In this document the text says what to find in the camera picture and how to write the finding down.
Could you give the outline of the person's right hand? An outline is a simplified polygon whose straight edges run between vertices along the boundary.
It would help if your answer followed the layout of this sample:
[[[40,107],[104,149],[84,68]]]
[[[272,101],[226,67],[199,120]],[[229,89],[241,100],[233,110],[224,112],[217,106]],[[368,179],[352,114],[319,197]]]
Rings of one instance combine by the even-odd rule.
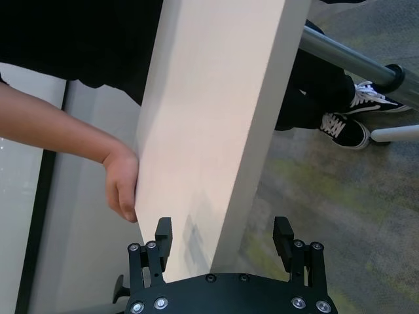
[[[128,222],[137,222],[135,193],[139,160],[126,145],[116,143],[103,161],[109,207]]]

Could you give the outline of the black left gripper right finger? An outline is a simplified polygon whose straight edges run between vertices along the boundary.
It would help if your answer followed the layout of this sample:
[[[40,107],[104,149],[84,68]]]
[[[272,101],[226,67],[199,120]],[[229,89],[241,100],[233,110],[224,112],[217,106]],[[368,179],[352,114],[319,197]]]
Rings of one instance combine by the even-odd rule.
[[[306,244],[302,240],[295,239],[286,217],[274,218],[273,241],[285,271],[289,274],[290,282],[304,286],[304,272],[307,271],[308,287],[326,287],[324,246],[321,243]]]

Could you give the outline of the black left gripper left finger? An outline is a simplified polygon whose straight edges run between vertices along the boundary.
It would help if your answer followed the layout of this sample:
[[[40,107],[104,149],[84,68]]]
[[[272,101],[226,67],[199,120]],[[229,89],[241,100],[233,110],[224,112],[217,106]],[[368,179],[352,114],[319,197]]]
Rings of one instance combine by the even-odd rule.
[[[159,219],[155,239],[145,245],[132,243],[128,246],[130,289],[145,288],[143,269],[148,268],[151,276],[151,286],[163,285],[163,273],[172,247],[173,233],[170,217]]]

